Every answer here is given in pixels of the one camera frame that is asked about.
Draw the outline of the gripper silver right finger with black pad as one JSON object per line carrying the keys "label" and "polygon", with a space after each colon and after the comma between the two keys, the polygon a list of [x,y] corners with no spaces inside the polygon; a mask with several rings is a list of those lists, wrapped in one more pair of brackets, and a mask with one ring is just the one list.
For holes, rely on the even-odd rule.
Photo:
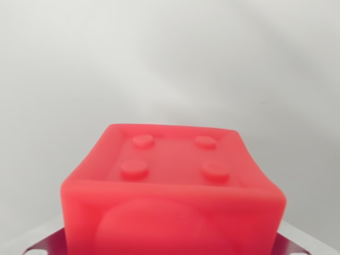
{"label": "gripper silver right finger with black pad", "polygon": [[339,252],[283,220],[277,232],[273,254],[335,255]]}

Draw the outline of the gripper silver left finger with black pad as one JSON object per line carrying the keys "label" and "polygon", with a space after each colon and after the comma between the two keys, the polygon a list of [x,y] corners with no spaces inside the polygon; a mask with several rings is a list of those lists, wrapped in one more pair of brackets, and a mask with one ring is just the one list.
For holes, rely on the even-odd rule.
{"label": "gripper silver left finger with black pad", "polygon": [[67,254],[62,215],[10,240],[1,254]]}

